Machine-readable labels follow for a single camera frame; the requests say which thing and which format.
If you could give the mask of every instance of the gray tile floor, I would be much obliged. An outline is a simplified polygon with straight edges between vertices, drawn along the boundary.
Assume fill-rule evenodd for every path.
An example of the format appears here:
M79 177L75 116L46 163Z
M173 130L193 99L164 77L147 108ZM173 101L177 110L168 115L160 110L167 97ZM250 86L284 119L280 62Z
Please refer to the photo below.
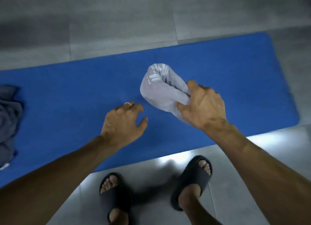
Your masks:
M300 124L249 139L311 180L310 2L0 0L0 70L267 31ZM201 198L204 207L224 224L267 224L217 145L90 174L48 224L107 224L98 186L112 171L122 173L137 192L133 211L138 224L189 224L184 213L170 207L169 196L176 176L197 154L208 157L214 169Z

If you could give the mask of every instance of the black slide sandal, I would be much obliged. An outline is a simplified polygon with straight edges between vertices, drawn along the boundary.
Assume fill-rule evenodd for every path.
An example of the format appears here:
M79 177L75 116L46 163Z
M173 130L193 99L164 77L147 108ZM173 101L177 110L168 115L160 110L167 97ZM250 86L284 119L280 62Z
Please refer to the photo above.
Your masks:
M211 176L209 176L204 169L198 166L198 162L200 160L205 160L209 164L212 176L212 164L206 157L202 155L197 155L192 160L190 160L183 173L179 176L177 188L175 189L171 197L171 205L175 210L183 211L178 204L178 197L186 186L190 184L198 184L201 188L200 196L206 188Z
M101 194L100 189L103 183L111 175L118 178L118 185ZM128 224L134 225L134 219L131 213L131 195L132 192L130 188L124 183L124 180L120 174L113 172L103 178L99 186L99 196L104 207L104 213L107 213L107 220L109 223L111 223L109 213L112 209L119 208L120 210L128 213Z

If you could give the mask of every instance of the dark gray clothing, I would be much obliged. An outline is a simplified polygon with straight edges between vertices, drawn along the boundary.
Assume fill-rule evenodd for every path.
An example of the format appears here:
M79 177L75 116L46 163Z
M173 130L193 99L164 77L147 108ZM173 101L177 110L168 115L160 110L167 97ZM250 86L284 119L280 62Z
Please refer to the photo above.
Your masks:
M187 84L166 64L149 66L140 86L140 93L154 107L171 112L189 124L176 107L176 102L188 105L190 91Z
M0 167L14 157L12 137L23 115L21 103L13 100L17 87L0 85Z

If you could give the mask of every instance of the ring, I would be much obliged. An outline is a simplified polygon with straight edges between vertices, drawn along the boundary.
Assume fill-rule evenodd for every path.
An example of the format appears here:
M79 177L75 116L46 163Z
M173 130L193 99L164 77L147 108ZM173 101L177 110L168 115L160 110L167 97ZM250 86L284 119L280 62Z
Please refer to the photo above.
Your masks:
M126 103L128 103L128 104L130 104L130 105L132 106L132 104L131 104L130 102L126 102ZM124 103L124 105L125 105L126 103Z

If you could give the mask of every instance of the light gray cloth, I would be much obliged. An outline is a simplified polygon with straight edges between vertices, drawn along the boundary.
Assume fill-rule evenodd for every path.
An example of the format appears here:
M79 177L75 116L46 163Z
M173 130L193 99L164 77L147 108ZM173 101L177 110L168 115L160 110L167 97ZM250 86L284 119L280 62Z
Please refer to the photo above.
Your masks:
M23 115L21 103L13 101L16 91L16 87L0 85L0 167L14 157L12 137Z
M189 124L176 107L176 102L188 105L190 91L187 84L166 64L149 66L142 79L140 93L154 107L171 112L181 121Z

